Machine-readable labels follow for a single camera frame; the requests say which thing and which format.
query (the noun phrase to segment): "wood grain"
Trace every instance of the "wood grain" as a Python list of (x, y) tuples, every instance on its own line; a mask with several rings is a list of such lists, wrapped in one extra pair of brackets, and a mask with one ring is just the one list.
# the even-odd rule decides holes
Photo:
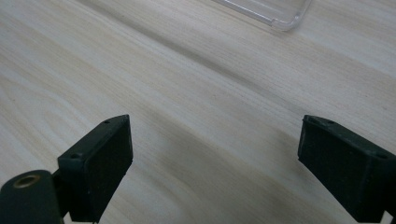
[(297, 161), (301, 119), (396, 153), (395, 22), (394, 1), (314, 1), (288, 33), (211, 0), (0, 1), (0, 183), (129, 114), (102, 223), (355, 223)]

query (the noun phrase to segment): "transparent plastic box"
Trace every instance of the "transparent plastic box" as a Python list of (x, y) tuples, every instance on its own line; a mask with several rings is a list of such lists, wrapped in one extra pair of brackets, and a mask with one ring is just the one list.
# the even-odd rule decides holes
[(311, 0), (214, 1), (281, 31), (287, 31), (297, 26), (311, 3)]

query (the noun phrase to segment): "black plastic part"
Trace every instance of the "black plastic part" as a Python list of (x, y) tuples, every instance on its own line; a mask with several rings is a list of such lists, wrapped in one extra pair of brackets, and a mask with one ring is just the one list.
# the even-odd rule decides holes
[(331, 120), (305, 116), (298, 156), (358, 222), (380, 222), (385, 210), (394, 216), (393, 154)]
[(99, 222), (132, 159), (128, 115), (100, 123), (58, 158), (73, 221)]
[(0, 223), (99, 222), (133, 159), (129, 116), (108, 119), (58, 158), (59, 170), (32, 171), (0, 191)]
[(1, 188), (0, 223), (63, 223), (48, 171), (15, 176)]

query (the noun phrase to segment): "light wood surface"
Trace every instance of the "light wood surface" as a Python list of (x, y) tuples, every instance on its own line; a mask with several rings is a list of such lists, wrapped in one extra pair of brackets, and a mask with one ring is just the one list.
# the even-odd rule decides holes
[(101, 223), (355, 223), (297, 161), (302, 118), (396, 153), (395, 71), (393, 0), (313, 1), (287, 33), (210, 0), (3, 0), (0, 184), (129, 114)]

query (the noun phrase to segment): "screw hole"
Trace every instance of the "screw hole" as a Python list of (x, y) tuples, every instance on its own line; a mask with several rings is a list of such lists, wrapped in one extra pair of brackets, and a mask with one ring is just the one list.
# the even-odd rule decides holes
[(15, 181), (14, 188), (15, 189), (24, 189), (32, 186), (35, 182), (40, 179), (39, 175), (27, 175), (22, 177), (21, 179)]
[(71, 159), (78, 159), (78, 158), (81, 158), (81, 154), (79, 154), (79, 153), (74, 153), (74, 154), (72, 154), (71, 156), (70, 156), (70, 158)]

